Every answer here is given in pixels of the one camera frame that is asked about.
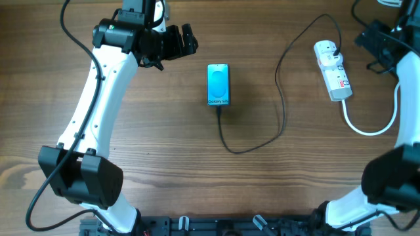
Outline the blue screen Galaxy smartphone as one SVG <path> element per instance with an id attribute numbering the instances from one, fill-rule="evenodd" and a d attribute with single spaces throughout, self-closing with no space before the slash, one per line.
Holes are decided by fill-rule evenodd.
<path id="1" fill-rule="evenodd" d="M 207 105 L 227 106 L 230 104 L 230 76 L 228 64 L 207 66 Z"/>

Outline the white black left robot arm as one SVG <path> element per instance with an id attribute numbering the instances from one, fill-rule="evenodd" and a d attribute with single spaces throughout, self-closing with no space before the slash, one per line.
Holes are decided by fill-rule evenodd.
<path id="1" fill-rule="evenodd" d="M 43 187 L 82 206 L 107 235 L 146 235 L 148 228 L 121 188 L 123 171 L 110 162 L 110 139 L 127 86 L 140 68 L 194 54 L 189 24 L 167 26 L 164 1 L 124 1 L 93 30 L 91 66 L 73 117 L 55 147 L 38 156 Z"/>

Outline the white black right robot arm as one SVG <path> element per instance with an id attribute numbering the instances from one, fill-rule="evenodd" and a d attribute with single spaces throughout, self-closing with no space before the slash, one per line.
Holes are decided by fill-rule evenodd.
<path id="1" fill-rule="evenodd" d="M 365 29 L 356 38 L 397 79 L 392 120 L 399 120 L 396 143 L 365 167 L 361 184 L 340 199 L 316 208 L 307 223 L 323 235 L 363 235 L 370 221 L 386 217 L 398 231 L 419 219 L 419 2 L 396 1 L 393 27 L 353 18 Z"/>

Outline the white charger plug adapter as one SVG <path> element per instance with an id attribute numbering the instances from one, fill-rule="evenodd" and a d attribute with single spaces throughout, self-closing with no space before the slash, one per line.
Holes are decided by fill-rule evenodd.
<path id="1" fill-rule="evenodd" d="M 343 63 L 341 54 L 334 55 L 332 52 L 324 52 L 318 56 L 318 65 L 322 71 L 333 70 Z"/>

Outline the white power strip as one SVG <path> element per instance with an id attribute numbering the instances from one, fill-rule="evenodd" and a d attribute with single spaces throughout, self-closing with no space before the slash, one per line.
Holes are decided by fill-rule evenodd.
<path id="1" fill-rule="evenodd" d="M 332 52 L 334 54 L 336 51 L 337 47 L 332 41 L 318 41 L 314 45 L 314 52 L 316 55 L 317 63 L 319 54 L 324 52 Z M 320 71 L 324 78 L 324 82 L 332 102 L 340 102 L 352 96 L 352 89 L 350 87 L 350 83 L 346 75 L 343 63 L 341 65 L 338 65 L 338 68 L 335 68 L 333 70 L 322 71 L 320 69 Z"/>

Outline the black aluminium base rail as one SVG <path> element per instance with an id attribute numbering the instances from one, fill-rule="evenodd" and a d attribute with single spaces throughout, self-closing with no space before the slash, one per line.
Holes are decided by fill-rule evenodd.
<path id="1" fill-rule="evenodd" d="M 310 225 L 309 216 L 286 216 L 283 218 L 180 218 L 145 217 L 135 226 L 130 235 L 140 236 L 224 236 L 224 235 L 355 235 L 371 236 L 369 223 L 362 224 L 355 231 L 316 229 Z"/>

